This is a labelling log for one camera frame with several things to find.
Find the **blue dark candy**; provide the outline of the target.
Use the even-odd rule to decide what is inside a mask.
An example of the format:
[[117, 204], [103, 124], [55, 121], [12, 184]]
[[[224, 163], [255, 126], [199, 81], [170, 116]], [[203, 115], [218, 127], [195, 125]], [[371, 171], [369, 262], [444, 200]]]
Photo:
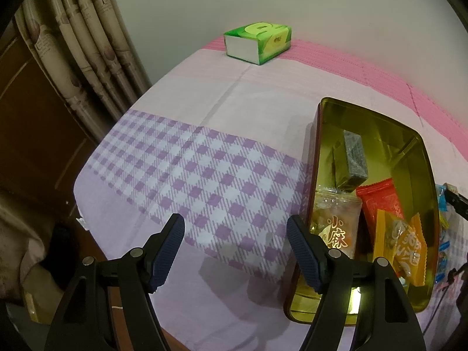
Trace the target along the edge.
[[450, 241], [444, 240], [439, 245], [439, 258], [436, 271], [435, 283], [439, 284], [447, 275], [448, 268], [448, 250], [450, 248]]

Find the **orange snack packet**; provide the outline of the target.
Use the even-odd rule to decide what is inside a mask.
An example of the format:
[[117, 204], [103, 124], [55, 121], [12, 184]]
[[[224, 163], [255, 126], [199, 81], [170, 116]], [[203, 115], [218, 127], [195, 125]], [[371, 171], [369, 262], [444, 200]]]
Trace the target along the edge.
[[427, 255], [419, 213], [406, 222], [390, 212], [377, 211], [374, 259], [384, 257], [409, 284], [422, 287], [426, 282]]

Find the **red snack packet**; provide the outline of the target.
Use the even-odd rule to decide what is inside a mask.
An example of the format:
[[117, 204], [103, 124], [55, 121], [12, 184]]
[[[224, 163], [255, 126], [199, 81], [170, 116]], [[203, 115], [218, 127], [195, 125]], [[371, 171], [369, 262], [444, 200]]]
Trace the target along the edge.
[[377, 231], [378, 210], [387, 211], [400, 219], [404, 219], [404, 212], [400, 198], [392, 178], [359, 186], [356, 196], [362, 200], [362, 211], [367, 223], [372, 246], [375, 245]]

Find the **orange label twist snack bag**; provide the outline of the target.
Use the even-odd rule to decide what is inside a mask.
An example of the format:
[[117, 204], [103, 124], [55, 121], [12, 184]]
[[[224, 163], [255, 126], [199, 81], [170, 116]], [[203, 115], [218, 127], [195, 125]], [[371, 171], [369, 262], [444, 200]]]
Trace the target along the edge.
[[310, 232], [322, 238], [328, 248], [355, 255], [362, 200], [352, 194], [318, 190], [312, 208]]

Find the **grey seaweed snack pack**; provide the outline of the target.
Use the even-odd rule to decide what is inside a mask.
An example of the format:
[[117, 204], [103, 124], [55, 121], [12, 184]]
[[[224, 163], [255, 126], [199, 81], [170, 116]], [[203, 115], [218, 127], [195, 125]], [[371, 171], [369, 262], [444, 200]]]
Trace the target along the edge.
[[368, 179], [367, 160], [359, 134], [343, 130], [332, 148], [335, 187], [353, 192]]

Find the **blue triangular candy packet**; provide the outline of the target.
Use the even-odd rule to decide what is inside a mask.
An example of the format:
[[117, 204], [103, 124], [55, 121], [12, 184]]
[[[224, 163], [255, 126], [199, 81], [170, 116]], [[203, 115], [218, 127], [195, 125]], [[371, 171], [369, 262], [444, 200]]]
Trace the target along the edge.
[[445, 191], [446, 191], [446, 187], [444, 185], [436, 185], [437, 202], [438, 202], [438, 208], [439, 208], [439, 220], [441, 222], [442, 228], [448, 229], [450, 227], [450, 224], [448, 223], [448, 220], [444, 215], [445, 212], [448, 212], [447, 201], [445, 198]]

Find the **gold toffee tin box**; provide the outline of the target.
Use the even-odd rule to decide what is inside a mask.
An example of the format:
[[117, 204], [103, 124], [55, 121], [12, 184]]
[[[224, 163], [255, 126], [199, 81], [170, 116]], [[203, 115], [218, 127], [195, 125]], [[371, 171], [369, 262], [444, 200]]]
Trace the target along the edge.
[[[436, 186], [428, 152], [420, 134], [400, 122], [365, 109], [359, 105], [325, 97], [317, 107], [312, 122], [308, 157], [304, 166], [305, 180], [299, 185], [302, 193], [300, 216], [310, 231], [312, 208], [316, 191], [332, 190], [356, 196], [356, 192], [343, 192], [335, 187], [332, 148], [343, 130], [359, 134], [367, 160], [368, 179], [361, 184], [370, 185], [392, 178], [404, 220], [420, 214], [428, 255], [426, 282], [422, 287], [409, 284], [398, 275], [415, 312], [424, 311], [435, 286], [439, 252], [439, 209]], [[374, 246], [361, 208], [354, 259], [370, 261]]]

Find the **dark wooden cabinet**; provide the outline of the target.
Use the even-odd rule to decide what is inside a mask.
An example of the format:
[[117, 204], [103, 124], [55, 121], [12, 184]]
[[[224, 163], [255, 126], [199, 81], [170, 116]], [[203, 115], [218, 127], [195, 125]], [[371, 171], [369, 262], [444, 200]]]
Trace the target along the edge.
[[75, 179], [95, 142], [75, 121], [14, 23], [1, 36], [1, 297], [73, 236]]

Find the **pink purple checked tablecloth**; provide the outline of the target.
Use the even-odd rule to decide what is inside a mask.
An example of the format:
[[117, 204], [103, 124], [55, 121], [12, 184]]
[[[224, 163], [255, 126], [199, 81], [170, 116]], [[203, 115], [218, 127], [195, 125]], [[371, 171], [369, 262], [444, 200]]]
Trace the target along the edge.
[[466, 127], [397, 75], [301, 40], [261, 66], [214, 40], [148, 90], [78, 175], [78, 210], [109, 259], [184, 217], [185, 241], [152, 302], [188, 349], [300, 348], [308, 328], [285, 317], [280, 295], [285, 223], [300, 207], [324, 97], [415, 129], [436, 181], [467, 191]]

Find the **green tissue pack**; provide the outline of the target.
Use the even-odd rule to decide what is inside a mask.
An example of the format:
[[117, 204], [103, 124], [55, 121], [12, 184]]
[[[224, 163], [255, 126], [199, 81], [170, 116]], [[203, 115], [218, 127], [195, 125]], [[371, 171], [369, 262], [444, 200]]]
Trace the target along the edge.
[[292, 28], [265, 21], [224, 33], [226, 55], [255, 65], [263, 65], [291, 46]]

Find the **beige patterned curtain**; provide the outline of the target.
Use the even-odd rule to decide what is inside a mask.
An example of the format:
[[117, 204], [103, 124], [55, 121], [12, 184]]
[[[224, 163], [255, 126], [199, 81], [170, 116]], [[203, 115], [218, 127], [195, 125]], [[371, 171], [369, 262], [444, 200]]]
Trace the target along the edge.
[[95, 140], [148, 90], [112, 0], [24, 0], [14, 21], [52, 88]]

